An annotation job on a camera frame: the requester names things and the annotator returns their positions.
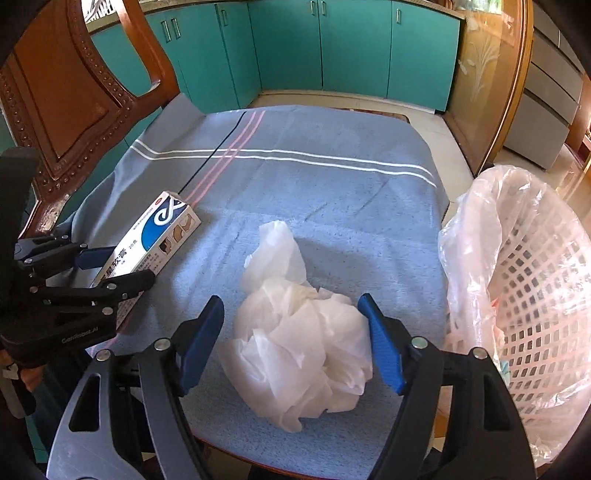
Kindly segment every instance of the teal cabinet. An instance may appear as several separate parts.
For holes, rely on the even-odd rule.
[[[166,52],[166,55],[168,55],[170,63],[173,64],[174,72],[177,76],[178,89],[186,96],[190,97],[189,89],[184,81],[183,72],[178,63],[177,56],[175,55],[175,47],[177,46],[177,44],[173,43],[173,40],[175,40],[176,38],[173,34],[172,23],[170,22],[170,13],[159,12],[156,14],[148,15],[146,18],[148,20],[148,24],[154,32],[154,35],[156,35],[156,38],[162,45],[164,51]]]
[[[245,2],[224,2],[216,4],[216,12],[238,106],[246,108],[261,92],[248,5]]]
[[[388,98],[445,111],[459,34],[457,18],[393,2]]]
[[[14,147],[14,140],[4,116],[0,112],[0,154],[11,147]]]
[[[178,62],[193,104],[203,113],[237,109],[215,5],[183,7],[167,14],[173,43],[170,56]]]
[[[320,0],[323,89],[386,97],[392,42],[389,0]]]
[[[121,25],[113,25],[92,35],[92,41],[109,69],[125,88],[137,96],[150,90],[148,72]],[[127,143],[131,145],[160,111],[161,109],[139,121],[125,136]]]
[[[315,0],[249,2],[263,89],[322,89],[320,28]]]

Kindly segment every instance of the cabinet handle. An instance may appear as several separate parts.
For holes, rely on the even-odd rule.
[[[181,31],[178,27],[178,21],[176,18],[171,18],[170,21],[172,22],[173,27],[174,27],[174,36],[178,40],[179,38],[181,38]]]
[[[168,43],[172,40],[172,38],[170,37],[170,30],[168,29],[168,23],[166,22],[166,20],[164,20],[160,22],[160,25],[162,25],[162,30],[164,30],[164,35],[166,35],[166,43]]]

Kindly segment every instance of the plastic basket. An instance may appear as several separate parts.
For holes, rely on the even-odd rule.
[[[439,244],[449,279],[447,347],[495,352],[496,321],[511,396],[536,465],[546,463],[590,404],[589,237],[550,186],[521,168],[498,166],[459,199]]]

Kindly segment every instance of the carved wood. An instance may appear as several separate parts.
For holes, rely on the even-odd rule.
[[[25,236],[49,232],[102,156],[179,93],[173,66],[137,0],[121,2],[119,10],[152,80],[148,93],[134,96],[108,69],[86,29],[80,0],[47,4],[0,70],[8,125],[19,145],[42,157]]]

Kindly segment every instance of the crumpled tissue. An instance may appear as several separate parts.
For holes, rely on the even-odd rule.
[[[260,417],[300,432],[301,417],[355,408],[373,367],[369,325],[349,297],[306,280],[300,249],[285,222],[259,229],[245,261],[233,339],[217,354],[232,385]]]

